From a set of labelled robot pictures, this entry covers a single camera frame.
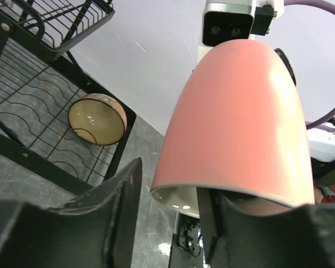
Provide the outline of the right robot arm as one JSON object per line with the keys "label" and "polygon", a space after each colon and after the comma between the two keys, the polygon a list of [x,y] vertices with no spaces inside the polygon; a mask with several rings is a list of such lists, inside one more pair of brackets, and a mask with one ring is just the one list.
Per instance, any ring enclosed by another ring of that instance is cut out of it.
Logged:
{"label": "right robot arm", "polygon": [[312,173],[315,180],[335,168],[335,131],[331,124],[307,131],[310,145]]}

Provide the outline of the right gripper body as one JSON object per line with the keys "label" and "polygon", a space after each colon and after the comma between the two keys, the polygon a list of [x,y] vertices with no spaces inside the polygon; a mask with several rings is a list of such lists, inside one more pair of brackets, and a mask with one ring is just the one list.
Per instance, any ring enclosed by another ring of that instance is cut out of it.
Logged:
{"label": "right gripper body", "polygon": [[290,61],[289,61],[287,55],[280,48],[275,48],[274,51],[278,54],[279,58],[283,61],[285,67],[287,68],[287,70],[290,74],[290,77],[293,80],[294,85],[296,86],[296,77],[295,77],[293,68],[290,64]]}

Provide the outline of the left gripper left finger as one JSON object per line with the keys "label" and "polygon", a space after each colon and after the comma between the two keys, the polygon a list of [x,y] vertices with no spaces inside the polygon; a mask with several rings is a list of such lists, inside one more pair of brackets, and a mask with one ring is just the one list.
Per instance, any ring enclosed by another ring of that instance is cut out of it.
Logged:
{"label": "left gripper left finger", "polygon": [[0,267],[130,267],[142,160],[61,208],[0,200]]}

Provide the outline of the pink mug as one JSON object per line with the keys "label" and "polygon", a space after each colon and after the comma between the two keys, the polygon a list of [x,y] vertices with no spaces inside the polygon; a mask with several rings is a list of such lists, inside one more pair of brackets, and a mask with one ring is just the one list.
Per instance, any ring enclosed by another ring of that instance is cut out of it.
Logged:
{"label": "pink mug", "polygon": [[150,193],[199,217],[197,190],[221,190],[259,216],[314,204],[302,105],[267,44],[232,40],[200,60],[175,106]]}

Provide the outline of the brown patterned bowl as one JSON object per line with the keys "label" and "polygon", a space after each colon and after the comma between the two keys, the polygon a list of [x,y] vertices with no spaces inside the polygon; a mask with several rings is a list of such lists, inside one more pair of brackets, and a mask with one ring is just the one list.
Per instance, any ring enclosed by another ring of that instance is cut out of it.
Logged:
{"label": "brown patterned bowl", "polygon": [[69,107],[68,122],[79,137],[101,146],[116,144],[127,130],[123,106],[100,93],[87,94],[75,101]]}

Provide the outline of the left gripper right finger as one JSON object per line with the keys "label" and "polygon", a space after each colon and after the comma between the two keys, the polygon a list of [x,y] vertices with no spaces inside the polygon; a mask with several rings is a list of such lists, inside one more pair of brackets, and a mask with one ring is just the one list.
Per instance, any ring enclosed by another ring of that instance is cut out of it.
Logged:
{"label": "left gripper right finger", "polygon": [[335,203],[246,214],[227,191],[197,188],[210,267],[335,267]]}

